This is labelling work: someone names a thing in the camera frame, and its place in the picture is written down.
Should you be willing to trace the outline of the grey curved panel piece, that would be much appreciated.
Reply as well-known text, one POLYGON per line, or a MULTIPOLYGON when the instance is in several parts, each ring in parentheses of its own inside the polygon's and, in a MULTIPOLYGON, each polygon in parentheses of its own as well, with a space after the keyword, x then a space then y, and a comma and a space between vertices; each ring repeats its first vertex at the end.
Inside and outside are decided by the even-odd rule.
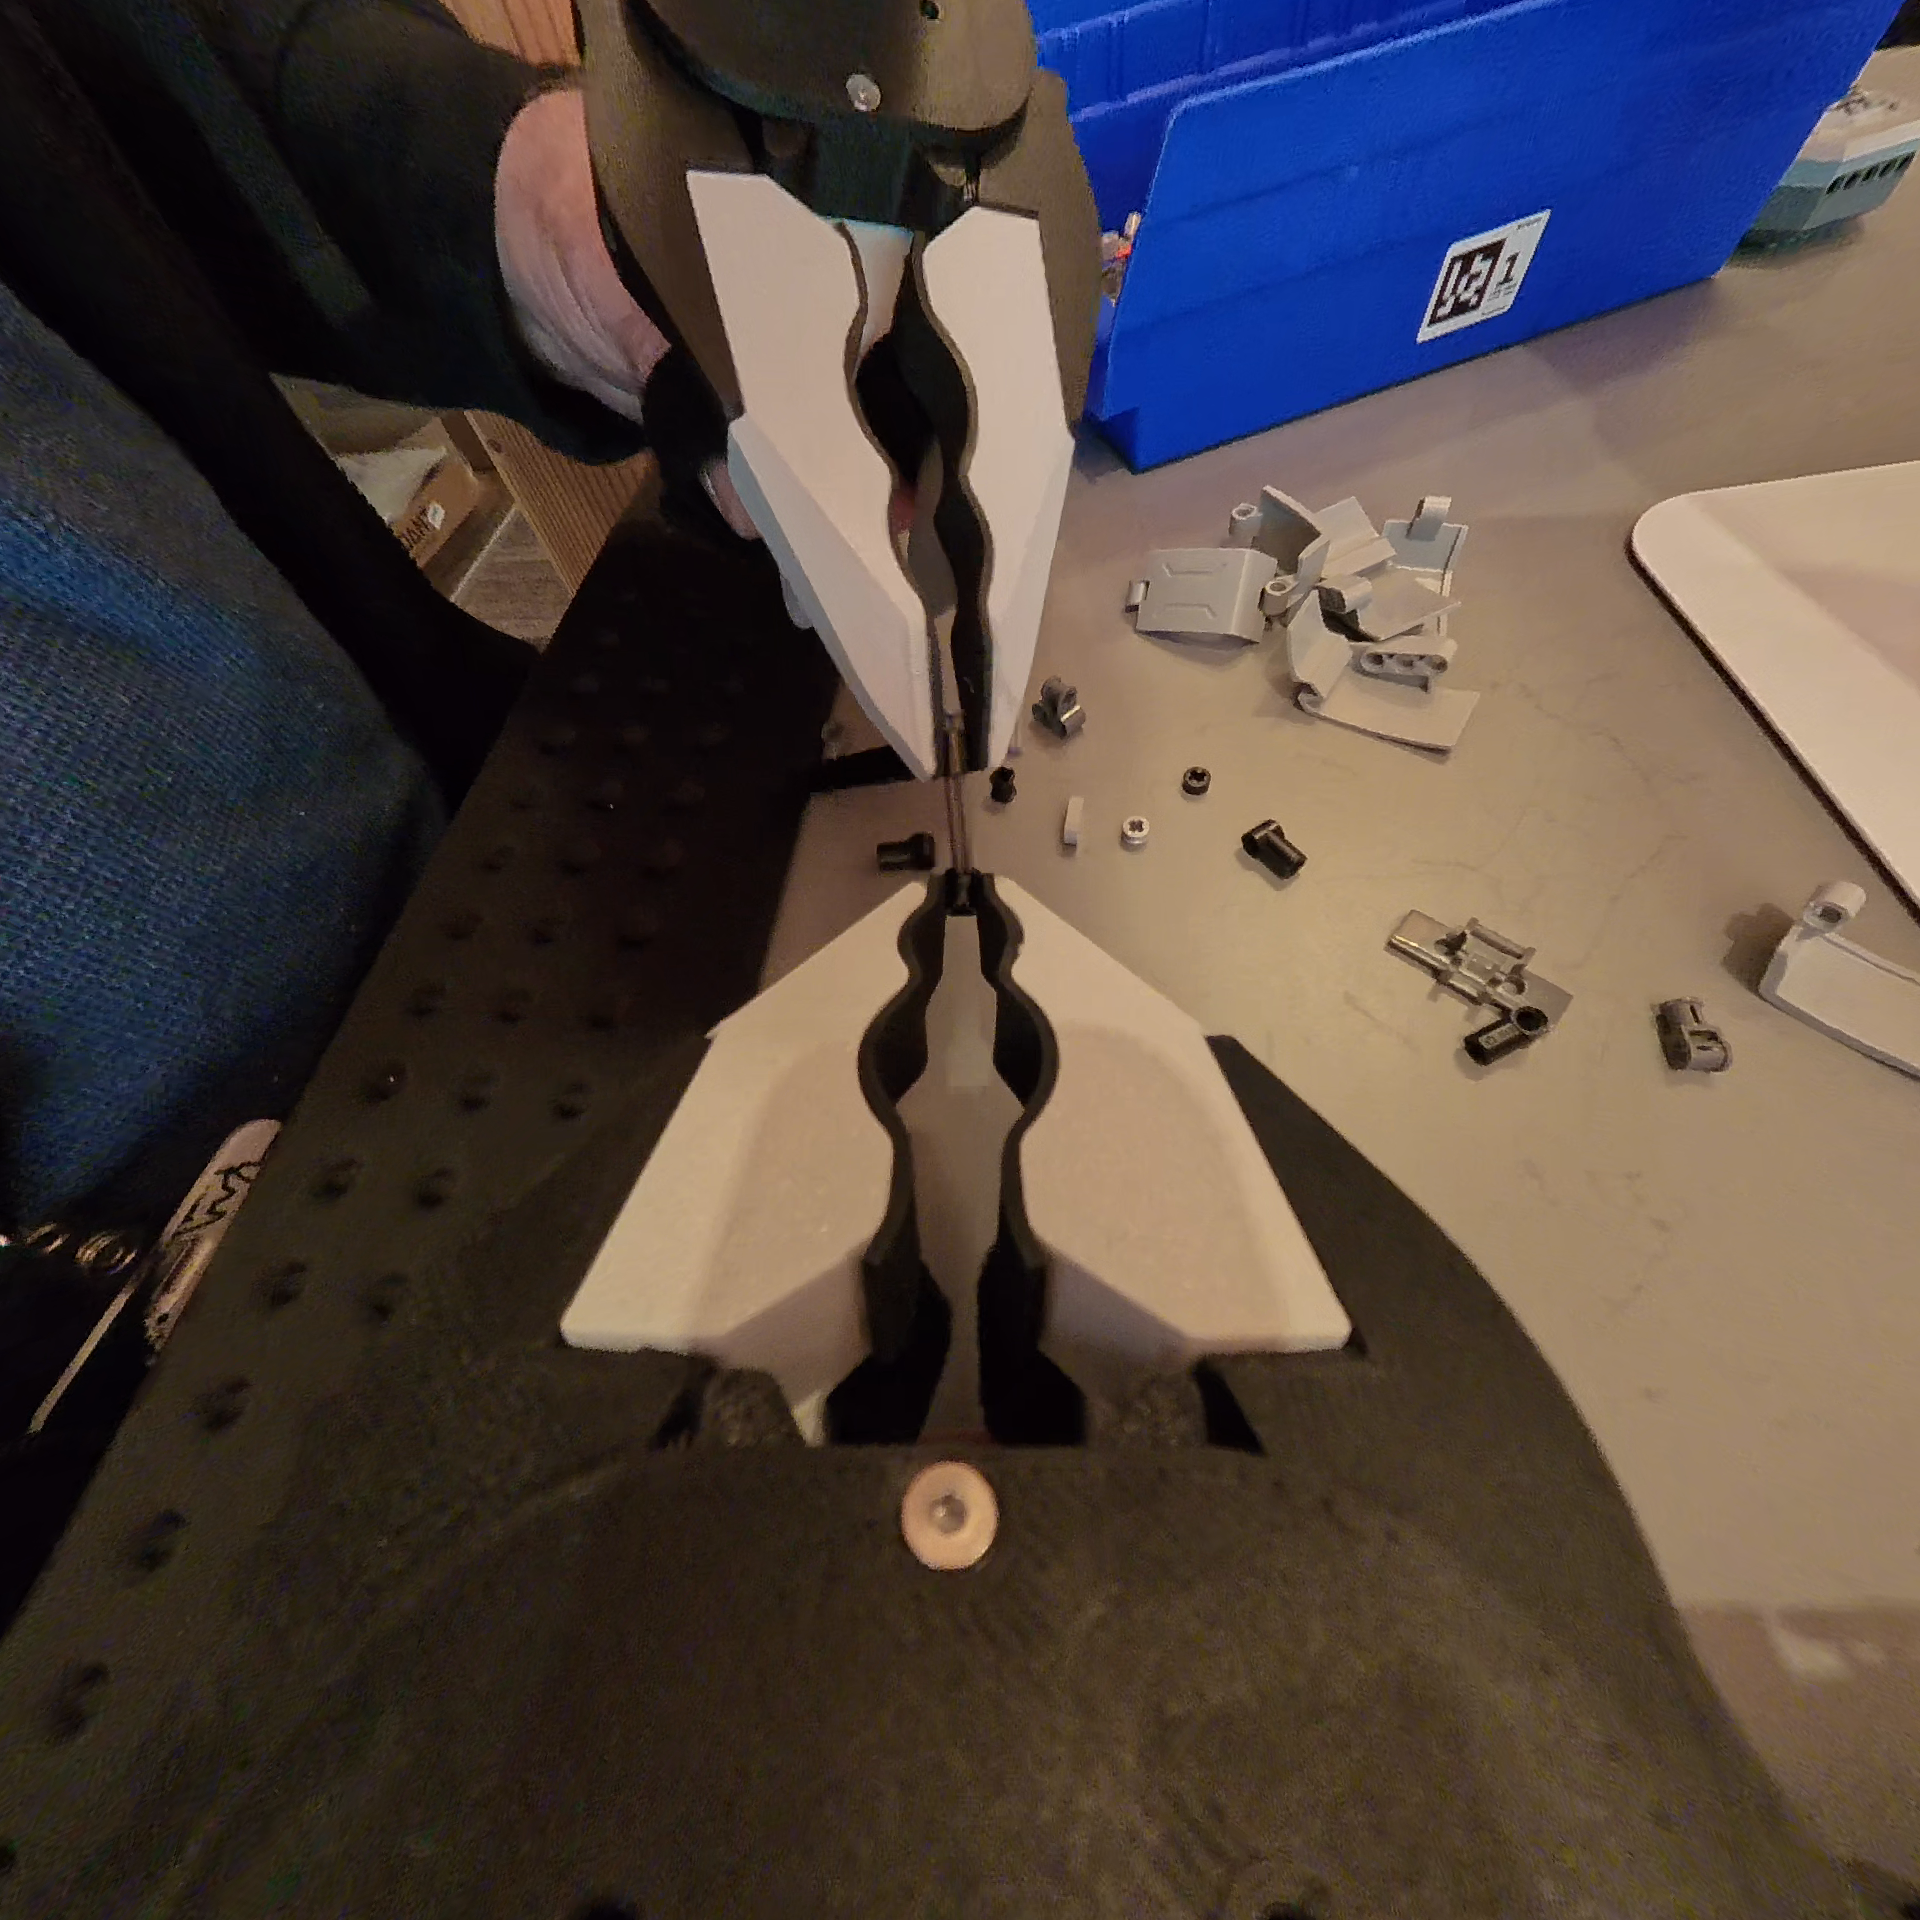
POLYGON ((1767 961, 1761 997, 1818 1034, 1919 1076, 1919 974, 1843 932, 1865 890, 1832 881, 1814 891, 1767 961))

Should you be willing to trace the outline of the dark perforated pad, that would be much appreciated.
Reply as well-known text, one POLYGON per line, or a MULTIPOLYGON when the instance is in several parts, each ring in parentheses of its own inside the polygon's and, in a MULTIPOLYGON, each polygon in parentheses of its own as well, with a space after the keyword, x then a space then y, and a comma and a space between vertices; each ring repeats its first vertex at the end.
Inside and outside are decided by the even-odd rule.
MULTIPOLYGON (((759 985, 836 676, 761 544, 617 530, 562 620, 344 1036, 264 1163, 248 1237, 268 1315, 307 1289, 372 1324, 759 985)), ((39 1433, 34 1408, 119 1281, 95 1234, 152 1245, 164 1200, 107 1195, 6 1256, 6 1628, 71 1529, 153 1365, 119 1326, 39 1433)))

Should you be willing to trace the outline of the grey track link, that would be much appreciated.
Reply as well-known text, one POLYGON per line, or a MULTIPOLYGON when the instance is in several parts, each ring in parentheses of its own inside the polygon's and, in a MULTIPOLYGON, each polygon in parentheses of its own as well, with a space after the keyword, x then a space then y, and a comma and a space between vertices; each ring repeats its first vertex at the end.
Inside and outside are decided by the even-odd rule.
POLYGON ((1531 1010, 1545 1025, 1560 1025, 1574 1001, 1569 989, 1539 972, 1536 948, 1476 920, 1449 926, 1411 910, 1391 930, 1386 947, 1454 997, 1507 1014, 1531 1010))

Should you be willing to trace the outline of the grey block assembly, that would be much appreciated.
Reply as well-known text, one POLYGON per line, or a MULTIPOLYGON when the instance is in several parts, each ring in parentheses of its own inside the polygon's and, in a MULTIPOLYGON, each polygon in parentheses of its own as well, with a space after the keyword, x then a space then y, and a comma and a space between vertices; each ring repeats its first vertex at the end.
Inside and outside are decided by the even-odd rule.
POLYGON ((1818 120, 1740 249, 1802 245, 1872 213, 1906 178, 1915 153, 1915 110, 1895 97, 1854 85, 1818 120))

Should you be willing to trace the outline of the dark grey axle rod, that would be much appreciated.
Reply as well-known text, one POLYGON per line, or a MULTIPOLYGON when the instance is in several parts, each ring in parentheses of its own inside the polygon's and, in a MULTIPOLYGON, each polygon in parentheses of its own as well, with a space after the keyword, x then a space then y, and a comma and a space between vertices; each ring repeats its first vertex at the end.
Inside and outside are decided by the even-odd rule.
POLYGON ((938 752, 947 842, 956 885, 975 870, 967 817, 967 724, 954 667, 956 603, 929 613, 929 691, 934 701, 934 742, 938 752))

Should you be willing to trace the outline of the person's left hand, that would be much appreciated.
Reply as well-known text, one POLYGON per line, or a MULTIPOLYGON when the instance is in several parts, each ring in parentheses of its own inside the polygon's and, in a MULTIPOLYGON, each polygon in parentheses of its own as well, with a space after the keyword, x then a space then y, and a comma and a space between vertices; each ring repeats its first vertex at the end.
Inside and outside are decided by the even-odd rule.
POLYGON ((515 115, 497 157, 495 232, 503 290, 536 362, 638 422, 667 338, 608 252, 576 86, 548 90, 515 115))

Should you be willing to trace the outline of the white patterned shoe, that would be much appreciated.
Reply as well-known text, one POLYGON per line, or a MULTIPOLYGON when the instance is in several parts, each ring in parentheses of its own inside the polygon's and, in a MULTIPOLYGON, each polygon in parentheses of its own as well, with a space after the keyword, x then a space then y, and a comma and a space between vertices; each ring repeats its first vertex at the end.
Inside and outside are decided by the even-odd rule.
POLYGON ((119 1286, 34 1408, 26 1433, 48 1426, 62 1400, 119 1326, 138 1326, 138 1346, 148 1358, 167 1344, 233 1219, 254 1190, 280 1133, 282 1123, 274 1118, 249 1120, 232 1132, 158 1240, 145 1250, 124 1252, 121 1240, 110 1234, 95 1234, 80 1243, 78 1257, 84 1264, 103 1264, 119 1286))

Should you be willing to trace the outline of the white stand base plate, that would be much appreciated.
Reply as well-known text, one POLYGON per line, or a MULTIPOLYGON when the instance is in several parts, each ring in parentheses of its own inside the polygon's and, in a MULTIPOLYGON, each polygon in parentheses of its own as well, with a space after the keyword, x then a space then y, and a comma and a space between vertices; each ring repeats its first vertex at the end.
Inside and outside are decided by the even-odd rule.
POLYGON ((1630 556, 1919 900, 1919 462, 1649 508, 1630 556))

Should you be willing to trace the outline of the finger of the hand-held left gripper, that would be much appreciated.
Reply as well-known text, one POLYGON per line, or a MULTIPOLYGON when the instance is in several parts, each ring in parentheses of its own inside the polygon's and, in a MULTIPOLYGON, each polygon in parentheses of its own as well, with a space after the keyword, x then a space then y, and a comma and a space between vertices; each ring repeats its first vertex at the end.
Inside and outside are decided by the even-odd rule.
POLYGON ((922 235, 832 225, 759 174, 691 170, 688 200, 743 400, 732 484, 865 713, 938 780, 954 565, 931 529, 897 538, 897 476, 856 397, 868 316, 895 316, 922 235))
POLYGON ((902 372, 931 430, 906 562, 931 614, 934 712, 984 773, 1024 706, 1073 467, 1033 216, 975 206, 914 243, 902 372))

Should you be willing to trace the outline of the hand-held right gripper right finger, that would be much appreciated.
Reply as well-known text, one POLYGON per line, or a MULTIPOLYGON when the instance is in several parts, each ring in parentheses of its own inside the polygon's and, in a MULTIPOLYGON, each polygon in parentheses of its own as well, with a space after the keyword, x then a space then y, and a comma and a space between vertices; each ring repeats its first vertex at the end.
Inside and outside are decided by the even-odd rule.
POLYGON ((1144 1379, 1345 1349, 1353 1321, 1200 1022, 1012 881, 978 877, 976 939, 1019 1107, 976 1284, 991 1435, 1080 1445, 1144 1379))

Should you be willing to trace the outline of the pile of grey panel pieces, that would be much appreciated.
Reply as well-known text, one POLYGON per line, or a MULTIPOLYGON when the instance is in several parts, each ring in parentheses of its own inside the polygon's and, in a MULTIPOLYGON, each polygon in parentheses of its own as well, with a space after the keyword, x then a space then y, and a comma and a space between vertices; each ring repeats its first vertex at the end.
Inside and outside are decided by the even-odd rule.
POLYGON ((1267 488, 1218 544, 1151 550, 1122 605, 1151 637, 1270 640, 1304 713, 1448 758, 1479 704, 1449 627, 1468 538, 1452 497, 1375 522, 1356 497, 1314 510, 1267 488))

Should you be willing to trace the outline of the blue bin with white label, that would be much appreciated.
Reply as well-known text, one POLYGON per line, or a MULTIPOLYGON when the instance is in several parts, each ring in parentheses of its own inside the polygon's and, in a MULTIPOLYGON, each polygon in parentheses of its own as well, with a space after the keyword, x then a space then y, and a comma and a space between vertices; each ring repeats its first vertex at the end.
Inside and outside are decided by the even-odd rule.
POLYGON ((1892 3, 1036 3, 1137 472, 1714 277, 1892 3))

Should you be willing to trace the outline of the person's left forearm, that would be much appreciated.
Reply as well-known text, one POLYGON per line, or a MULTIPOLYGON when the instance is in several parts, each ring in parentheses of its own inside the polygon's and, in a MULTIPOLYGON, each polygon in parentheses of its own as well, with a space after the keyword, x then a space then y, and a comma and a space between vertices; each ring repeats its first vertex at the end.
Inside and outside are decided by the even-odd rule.
POLYGON ((578 90, 471 38, 440 5, 207 5, 239 80, 321 228, 367 285, 340 324, 361 394, 476 410, 587 465, 643 448, 638 422, 542 363, 497 253, 497 168, 515 117, 578 90))

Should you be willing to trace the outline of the person's blue shirt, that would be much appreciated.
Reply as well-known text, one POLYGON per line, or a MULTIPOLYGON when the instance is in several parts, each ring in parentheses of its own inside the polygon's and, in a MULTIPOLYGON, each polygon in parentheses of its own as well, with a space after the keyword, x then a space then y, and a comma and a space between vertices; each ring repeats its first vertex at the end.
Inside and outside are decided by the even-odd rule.
POLYGON ((446 813, 186 454, 3 302, 6 1224, 297 1099, 446 813))

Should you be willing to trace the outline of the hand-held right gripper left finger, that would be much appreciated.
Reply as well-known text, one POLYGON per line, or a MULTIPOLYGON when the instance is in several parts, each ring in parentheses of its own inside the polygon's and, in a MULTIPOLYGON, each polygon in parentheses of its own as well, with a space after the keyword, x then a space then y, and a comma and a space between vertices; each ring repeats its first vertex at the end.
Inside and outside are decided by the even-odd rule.
POLYGON ((560 1317, 572 1349, 766 1374, 811 1441, 922 1435, 945 1297, 898 1099, 943 956, 943 885, 911 883, 712 1030, 560 1317))

